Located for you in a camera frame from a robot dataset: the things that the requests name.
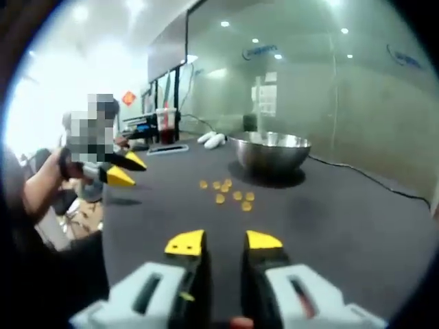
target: white controller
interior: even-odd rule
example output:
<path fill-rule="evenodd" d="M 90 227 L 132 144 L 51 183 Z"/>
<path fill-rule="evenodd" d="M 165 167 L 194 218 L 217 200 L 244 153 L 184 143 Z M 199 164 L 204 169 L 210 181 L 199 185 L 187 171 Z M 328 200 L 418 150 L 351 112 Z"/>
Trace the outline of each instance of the white controller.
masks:
<path fill-rule="evenodd" d="M 205 149 L 215 149 L 218 145 L 223 145 L 226 142 L 226 137 L 224 134 L 216 134 L 214 137 L 211 137 L 204 144 Z"/>
<path fill-rule="evenodd" d="M 205 142 L 207 142 L 209 139 L 211 139 L 212 137 L 214 137 L 217 133 L 216 132 L 208 132 L 207 134 L 204 134 L 203 136 L 199 137 L 199 139 L 197 140 L 198 144 L 204 144 Z"/>

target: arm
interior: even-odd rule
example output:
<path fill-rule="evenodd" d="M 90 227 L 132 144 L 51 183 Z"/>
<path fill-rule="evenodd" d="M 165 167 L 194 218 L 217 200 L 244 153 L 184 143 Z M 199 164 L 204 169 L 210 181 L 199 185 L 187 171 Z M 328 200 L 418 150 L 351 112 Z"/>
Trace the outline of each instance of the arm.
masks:
<path fill-rule="evenodd" d="M 52 153 L 41 169 L 25 183 L 23 203 L 26 213 L 35 220 L 34 224 L 37 224 L 49 210 L 61 186 L 59 157 L 60 149 Z"/>

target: ceiling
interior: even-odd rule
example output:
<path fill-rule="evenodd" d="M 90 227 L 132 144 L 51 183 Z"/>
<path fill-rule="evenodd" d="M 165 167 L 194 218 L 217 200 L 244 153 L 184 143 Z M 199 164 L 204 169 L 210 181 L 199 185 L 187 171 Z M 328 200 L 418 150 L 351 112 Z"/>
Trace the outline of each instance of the ceiling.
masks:
<path fill-rule="evenodd" d="M 196 1 L 66 0 L 29 46 L 20 76 L 45 85 L 61 73 L 76 80 L 125 71 L 146 80 L 147 46 Z"/>

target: desk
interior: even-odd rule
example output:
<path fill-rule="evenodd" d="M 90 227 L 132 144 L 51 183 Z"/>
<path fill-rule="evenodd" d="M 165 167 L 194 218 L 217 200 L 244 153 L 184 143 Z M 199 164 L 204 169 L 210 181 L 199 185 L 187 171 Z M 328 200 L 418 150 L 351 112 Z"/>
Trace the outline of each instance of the desk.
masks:
<path fill-rule="evenodd" d="M 240 257 L 245 230 L 274 235 L 304 263 L 357 303 L 389 319 L 412 292 L 438 245 L 437 224 L 424 203 L 401 197 L 346 168 L 308 159 L 295 187 L 253 184 L 232 145 L 207 151 L 191 141 L 185 153 L 138 155 L 147 172 L 138 186 L 104 191 L 104 255 L 114 284 L 142 263 L 163 258 L 174 235 L 205 229 L 212 258 L 213 321 L 239 315 Z M 215 204 L 209 183 L 231 178 L 252 191 L 252 212 L 227 193 Z"/>

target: black table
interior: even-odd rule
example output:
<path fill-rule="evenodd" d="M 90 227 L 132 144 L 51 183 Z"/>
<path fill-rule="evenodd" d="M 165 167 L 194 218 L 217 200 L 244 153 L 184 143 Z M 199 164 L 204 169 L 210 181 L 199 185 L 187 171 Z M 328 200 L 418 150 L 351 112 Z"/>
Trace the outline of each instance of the black table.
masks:
<path fill-rule="evenodd" d="M 438 230 L 426 205 L 391 193 L 364 176 L 312 159 L 296 186 L 253 183 L 236 162 L 232 145 L 213 151 L 191 141 L 172 155 L 138 155 L 147 172 L 131 173 L 133 188 L 104 191 L 104 253 L 115 284 L 139 265 L 160 261 L 167 241 L 205 229 L 212 255 L 213 320 L 240 314 L 239 266 L 244 232 L 278 237 L 297 263 L 304 263 L 354 302 L 389 319 L 410 295 L 438 245 Z M 202 190 L 226 178 L 233 191 L 252 191 L 251 212 L 227 193 Z"/>

